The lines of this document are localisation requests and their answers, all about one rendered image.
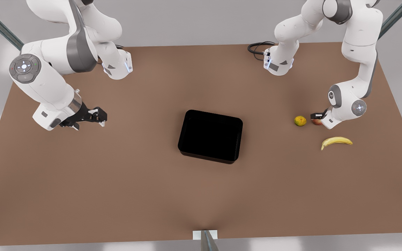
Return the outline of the black storage box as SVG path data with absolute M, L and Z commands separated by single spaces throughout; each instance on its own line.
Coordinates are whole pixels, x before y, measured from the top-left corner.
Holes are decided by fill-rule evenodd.
M 185 156 L 233 164 L 239 157 L 243 125 L 237 117 L 188 110 L 178 149 Z

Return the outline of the yellow banana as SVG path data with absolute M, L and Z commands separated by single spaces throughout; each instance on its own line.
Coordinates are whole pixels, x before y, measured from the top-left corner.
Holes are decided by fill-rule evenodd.
M 329 145 L 332 144 L 348 144 L 348 145 L 352 145 L 353 142 L 351 140 L 349 140 L 348 138 L 344 138 L 344 137 L 332 137 L 332 138 L 327 138 L 322 142 L 322 146 L 321 146 L 321 151 Z

